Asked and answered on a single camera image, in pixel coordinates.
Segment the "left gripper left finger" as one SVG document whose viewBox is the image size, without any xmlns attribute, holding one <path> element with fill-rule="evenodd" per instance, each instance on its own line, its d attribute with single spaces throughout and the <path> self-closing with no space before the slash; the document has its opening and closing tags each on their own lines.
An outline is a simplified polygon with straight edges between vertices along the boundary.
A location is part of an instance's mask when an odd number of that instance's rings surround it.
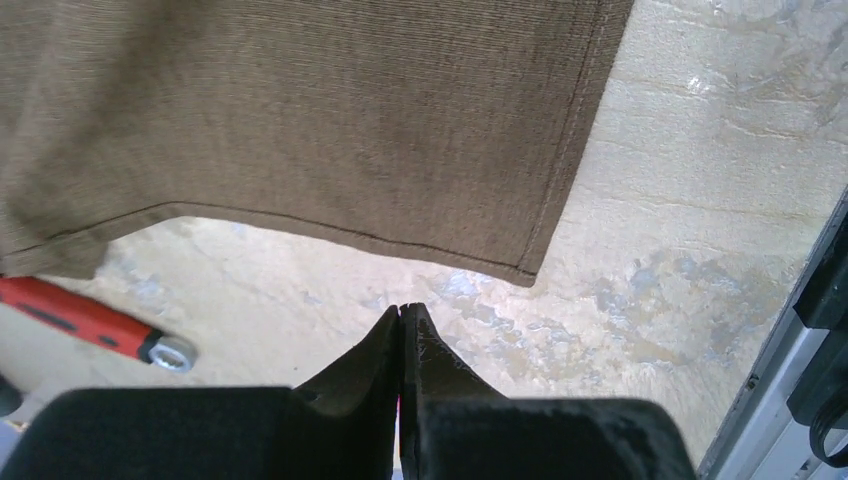
<svg viewBox="0 0 848 480">
<path fill-rule="evenodd" d="M 400 315 L 298 387 L 86 389 L 60 395 L 5 479 L 388 479 Z"/>
</svg>

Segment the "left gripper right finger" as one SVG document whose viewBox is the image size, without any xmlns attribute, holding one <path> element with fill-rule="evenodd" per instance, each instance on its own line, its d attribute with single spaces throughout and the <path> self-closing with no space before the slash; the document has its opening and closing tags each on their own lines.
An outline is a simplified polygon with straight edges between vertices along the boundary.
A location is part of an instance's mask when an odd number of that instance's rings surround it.
<svg viewBox="0 0 848 480">
<path fill-rule="evenodd" d="M 635 398 L 508 398 L 400 309 L 400 459 L 407 479 L 693 479 L 678 427 Z"/>
</svg>

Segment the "brown cloth napkin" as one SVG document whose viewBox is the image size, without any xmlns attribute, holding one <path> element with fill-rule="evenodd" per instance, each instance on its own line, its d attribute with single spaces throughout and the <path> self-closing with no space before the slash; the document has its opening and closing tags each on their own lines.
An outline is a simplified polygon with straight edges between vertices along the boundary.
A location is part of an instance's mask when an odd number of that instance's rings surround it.
<svg viewBox="0 0 848 480">
<path fill-rule="evenodd" d="M 1 271 L 183 216 L 529 287 L 628 1 L 5 1 Z"/>
</svg>

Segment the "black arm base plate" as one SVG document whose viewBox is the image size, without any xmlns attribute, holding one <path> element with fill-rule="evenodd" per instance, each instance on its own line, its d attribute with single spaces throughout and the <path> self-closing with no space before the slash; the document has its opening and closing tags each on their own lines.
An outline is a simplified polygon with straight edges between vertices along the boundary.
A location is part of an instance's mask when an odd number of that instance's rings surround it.
<svg viewBox="0 0 848 480">
<path fill-rule="evenodd" d="M 820 347 L 787 400 L 793 419 L 809 428 L 813 455 L 847 466 L 847 449 L 826 447 L 833 430 L 847 429 L 847 220 L 843 219 L 794 305 L 802 324 L 825 331 Z"/>
</svg>

